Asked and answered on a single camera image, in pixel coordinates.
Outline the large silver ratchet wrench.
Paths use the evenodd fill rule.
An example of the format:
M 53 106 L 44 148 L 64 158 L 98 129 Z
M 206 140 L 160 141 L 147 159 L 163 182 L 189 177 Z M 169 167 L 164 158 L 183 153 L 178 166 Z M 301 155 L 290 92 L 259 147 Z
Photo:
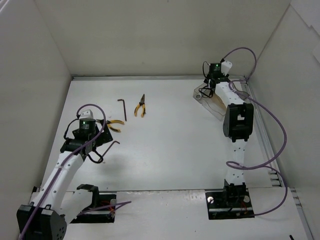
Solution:
M 195 99 L 198 101 L 201 99 L 206 99 L 206 98 L 207 98 L 207 96 L 200 94 L 200 93 L 195 95 Z

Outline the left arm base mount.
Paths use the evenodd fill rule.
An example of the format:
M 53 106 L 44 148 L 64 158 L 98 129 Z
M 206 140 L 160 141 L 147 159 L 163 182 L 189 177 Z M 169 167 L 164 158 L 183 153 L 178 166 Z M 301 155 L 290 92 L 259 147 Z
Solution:
M 81 184 L 77 190 L 86 190 L 92 193 L 92 201 L 83 211 L 92 210 L 99 207 L 105 207 L 117 203 L 117 195 L 115 193 L 101 193 L 99 188 L 91 184 Z M 72 220 L 72 224 L 105 224 L 115 222 L 115 206 L 97 209 L 78 216 Z

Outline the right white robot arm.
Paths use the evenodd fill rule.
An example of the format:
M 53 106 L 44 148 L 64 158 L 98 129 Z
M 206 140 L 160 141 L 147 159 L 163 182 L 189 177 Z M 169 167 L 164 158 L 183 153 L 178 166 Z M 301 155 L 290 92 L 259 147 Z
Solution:
M 224 179 L 221 200 L 225 205 L 233 206 L 246 195 L 244 155 L 253 132 L 254 107 L 230 89 L 230 61 L 222 59 L 218 63 L 210 63 L 208 67 L 209 71 L 204 76 L 205 86 L 199 89 L 199 93 L 206 100 L 215 97 L 216 104 L 225 106 L 222 130 L 224 136 L 230 140 L 232 159 L 226 161 L 229 169 Z

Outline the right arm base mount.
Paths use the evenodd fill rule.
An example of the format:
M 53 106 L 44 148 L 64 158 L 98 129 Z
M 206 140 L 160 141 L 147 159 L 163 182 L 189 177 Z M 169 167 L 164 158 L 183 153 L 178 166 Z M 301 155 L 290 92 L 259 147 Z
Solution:
M 224 183 L 223 189 L 205 192 L 209 220 L 254 218 L 255 213 L 245 183 Z

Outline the yellow needle nose pliers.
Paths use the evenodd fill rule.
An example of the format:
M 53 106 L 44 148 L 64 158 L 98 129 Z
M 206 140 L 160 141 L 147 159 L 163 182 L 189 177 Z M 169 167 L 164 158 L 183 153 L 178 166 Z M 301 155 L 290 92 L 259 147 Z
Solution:
M 135 107 L 134 116 L 138 115 L 138 110 L 142 108 L 141 117 L 143 118 L 146 115 L 146 105 L 145 105 L 145 94 L 142 95 L 138 105 Z

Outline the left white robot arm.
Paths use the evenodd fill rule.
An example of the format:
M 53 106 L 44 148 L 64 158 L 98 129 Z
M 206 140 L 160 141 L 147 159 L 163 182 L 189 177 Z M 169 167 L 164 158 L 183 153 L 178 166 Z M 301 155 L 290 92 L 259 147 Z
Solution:
M 67 226 L 85 208 L 96 209 L 100 204 L 99 189 L 90 184 L 76 188 L 70 201 L 64 201 L 66 191 L 75 174 L 91 153 L 109 143 L 113 137 L 109 121 L 80 117 L 73 137 L 64 136 L 57 163 L 37 196 L 21 205 L 16 217 L 21 240 L 62 240 Z

